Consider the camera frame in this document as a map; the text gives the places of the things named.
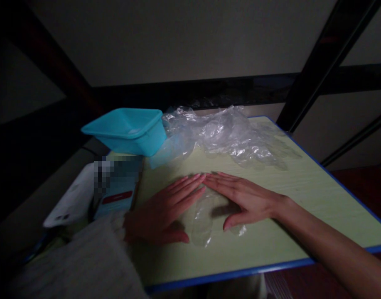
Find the crumpled plastic bag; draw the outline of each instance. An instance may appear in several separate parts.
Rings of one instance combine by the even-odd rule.
[[[243,114],[243,106],[231,106],[207,116],[197,116],[191,108],[179,107],[162,116],[167,139],[150,157],[152,169],[173,160],[184,160],[200,146],[206,154],[229,154],[244,168],[262,170],[274,166],[287,170],[283,158],[301,158],[275,136],[285,133],[270,122],[253,123]]]

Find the white sleeve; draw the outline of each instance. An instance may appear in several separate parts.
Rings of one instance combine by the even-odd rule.
[[[126,253],[123,213],[91,223],[73,240],[26,266],[12,283],[18,298],[148,298]]]

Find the table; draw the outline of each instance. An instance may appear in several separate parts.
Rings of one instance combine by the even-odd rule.
[[[250,121],[274,125],[265,116],[250,118]],[[369,252],[381,252],[381,220],[290,137],[278,139],[302,155],[301,159],[285,158],[287,171],[274,167],[265,167],[262,171],[244,169],[229,156],[211,159],[197,148],[181,164],[144,170],[136,206],[178,177],[222,171],[290,196]],[[112,152],[110,158],[120,155]],[[183,215],[188,234],[192,230],[193,214],[194,206]],[[275,221],[267,219],[247,225],[246,234],[239,237],[223,232],[225,218],[213,220],[212,240],[206,248],[182,243],[163,247],[133,246],[133,262],[147,290],[163,291],[314,263]]]

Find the blue table edge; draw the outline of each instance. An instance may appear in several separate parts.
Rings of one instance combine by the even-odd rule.
[[[274,122],[269,116],[266,115],[258,115],[258,116],[252,116],[248,118],[258,118],[258,117],[266,117],[268,118],[278,129],[283,131],[279,126],[276,125],[276,122]],[[315,158],[313,158],[310,154],[308,154],[291,136],[287,135],[308,157],[310,157],[316,164],[320,166],[326,172],[332,179],[334,179],[345,191],[348,192],[349,195],[351,195],[359,204],[366,209],[380,224],[381,219],[377,217],[364,203],[362,203],[354,194],[352,194],[342,183],[340,183],[330,172],[328,172]],[[365,248],[370,253],[379,253],[381,252],[381,245],[372,246]],[[248,268],[248,269],[242,269],[242,270],[236,270],[236,271],[230,271],[230,272],[224,272],[224,273],[218,273],[218,274],[212,274],[207,276],[201,276],[201,277],[195,277],[195,278],[189,278],[184,280],[178,280],[174,282],[167,282],[164,284],[157,284],[149,287],[145,287],[145,290],[148,294],[153,294],[156,292],[163,292],[163,291],[169,291],[172,289],[180,289],[185,287],[190,287],[193,285],[198,284],[205,284],[210,282],[217,282],[221,280],[227,280],[227,279],[233,279],[233,278],[239,278],[249,275],[255,275],[265,272],[271,272],[271,271],[278,271],[278,270],[284,270],[284,269],[290,269],[290,268],[296,268],[301,266],[307,266],[312,265],[316,261],[309,257],[304,258],[300,260],[294,260],[289,262],[281,262],[277,264],[271,264],[271,265],[265,265],[265,266],[259,266],[254,268]]]

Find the wrist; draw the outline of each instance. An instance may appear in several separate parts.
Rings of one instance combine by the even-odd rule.
[[[279,222],[283,217],[290,213],[290,211],[296,206],[297,204],[288,196],[286,195],[280,195],[275,201],[272,206],[272,219],[276,219]]]

